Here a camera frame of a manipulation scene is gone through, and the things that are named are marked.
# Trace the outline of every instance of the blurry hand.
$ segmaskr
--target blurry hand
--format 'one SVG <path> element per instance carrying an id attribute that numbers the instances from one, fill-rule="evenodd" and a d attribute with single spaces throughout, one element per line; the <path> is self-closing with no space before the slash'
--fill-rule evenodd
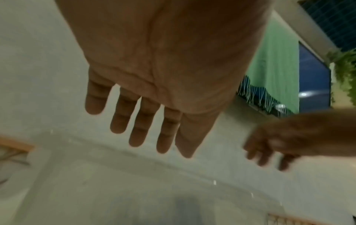
<path id="1" fill-rule="evenodd" d="M 274 152 L 283 154 L 286 170 L 301 156 L 356 156 L 356 109 L 299 114 L 258 126 L 247 139 L 247 158 L 268 163 Z"/>
<path id="2" fill-rule="evenodd" d="M 121 86 L 110 129 L 140 146 L 164 105 L 157 151 L 174 136 L 192 157 L 233 99 L 262 37 L 272 0 L 57 0 L 89 62 L 85 108 L 103 111 Z"/>

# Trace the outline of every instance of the gray floor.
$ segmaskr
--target gray floor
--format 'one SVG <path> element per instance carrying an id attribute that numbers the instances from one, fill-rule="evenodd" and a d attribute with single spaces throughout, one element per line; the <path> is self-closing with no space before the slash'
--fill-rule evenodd
<path id="1" fill-rule="evenodd" d="M 166 155 L 156 153 L 162 109 L 145 144 L 130 148 L 133 121 L 122 135 L 109 130 L 118 87 L 101 115 L 85 112 L 88 65 L 52 1 L 1 1 L 0 30 L 0 133 L 34 142 L 39 152 L 58 150 L 55 146 L 42 147 L 41 137 L 64 134 L 67 141 L 79 138 L 263 194 L 264 199 L 280 202 L 288 214 L 338 225 L 352 224 L 351 214 L 356 214 L 353 160 L 304 159 L 289 173 L 276 171 L 274 165 L 258 168 L 245 160 L 241 145 L 252 127 L 267 118 L 239 99 L 221 115 L 193 159 L 183 159 L 174 147 Z M 0 191 L 0 198 L 4 199 L 0 202 L 10 201 L 10 195 L 19 193 L 24 195 L 21 191 Z"/>

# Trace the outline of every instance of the finger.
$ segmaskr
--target finger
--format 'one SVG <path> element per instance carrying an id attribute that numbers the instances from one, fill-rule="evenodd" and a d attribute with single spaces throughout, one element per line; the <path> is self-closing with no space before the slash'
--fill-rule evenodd
<path id="1" fill-rule="evenodd" d="M 283 155 L 280 160 L 278 169 L 280 171 L 286 171 L 290 167 L 290 164 L 300 157 L 301 156 L 299 155 L 290 155 L 290 154 Z"/>
<path id="2" fill-rule="evenodd" d="M 101 113 L 106 105 L 114 82 L 97 74 L 89 68 L 88 91 L 85 99 L 85 110 L 92 115 Z"/>
<path id="3" fill-rule="evenodd" d="M 115 114 L 110 124 L 110 130 L 113 133 L 125 132 L 139 98 L 139 95 L 122 87 L 120 88 L 120 96 L 116 104 Z"/>
<path id="4" fill-rule="evenodd" d="M 164 108 L 164 120 L 161 133 L 157 140 L 157 151 L 161 154 L 166 153 L 172 145 L 175 134 L 177 133 L 182 113 L 178 110 Z"/>
<path id="5" fill-rule="evenodd" d="M 191 158 L 214 125 L 219 113 L 183 114 L 175 137 L 175 145 L 185 158 Z"/>
<path id="6" fill-rule="evenodd" d="M 272 155 L 273 155 L 273 150 L 271 150 L 271 149 L 266 149 L 266 150 L 262 151 L 261 157 L 257 164 L 259 166 L 267 165 Z"/>
<path id="7" fill-rule="evenodd" d="M 143 144 L 146 139 L 149 128 L 151 127 L 153 118 L 161 105 L 148 98 L 141 99 L 140 111 L 135 120 L 134 128 L 132 129 L 129 144 L 132 147 L 138 147 Z"/>
<path id="8" fill-rule="evenodd" d="M 267 151 L 269 148 L 266 145 L 267 133 L 263 127 L 257 127 L 247 138 L 243 148 L 247 151 L 246 158 L 252 160 L 256 157 L 257 152 Z"/>

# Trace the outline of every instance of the green blanket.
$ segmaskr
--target green blanket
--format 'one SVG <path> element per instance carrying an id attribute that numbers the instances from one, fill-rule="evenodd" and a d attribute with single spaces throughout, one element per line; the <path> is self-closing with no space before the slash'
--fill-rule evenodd
<path id="1" fill-rule="evenodd" d="M 271 18 L 240 88 L 252 101 L 258 96 L 266 111 L 277 106 L 283 113 L 299 112 L 299 40 L 281 22 Z"/>

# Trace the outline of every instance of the palm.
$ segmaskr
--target palm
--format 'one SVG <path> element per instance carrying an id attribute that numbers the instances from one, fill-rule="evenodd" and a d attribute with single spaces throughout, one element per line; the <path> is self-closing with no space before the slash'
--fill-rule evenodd
<path id="1" fill-rule="evenodd" d="M 88 113 L 102 112 L 112 86 L 119 84 L 111 130 L 125 131 L 142 97 L 129 140 L 139 146 L 163 104 L 157 150 L 168 151 L 177 134 L 185 157 L 193 155 L 234 97 L 270 9 L 265 0 L 57 4 L 90 64 Z"/>

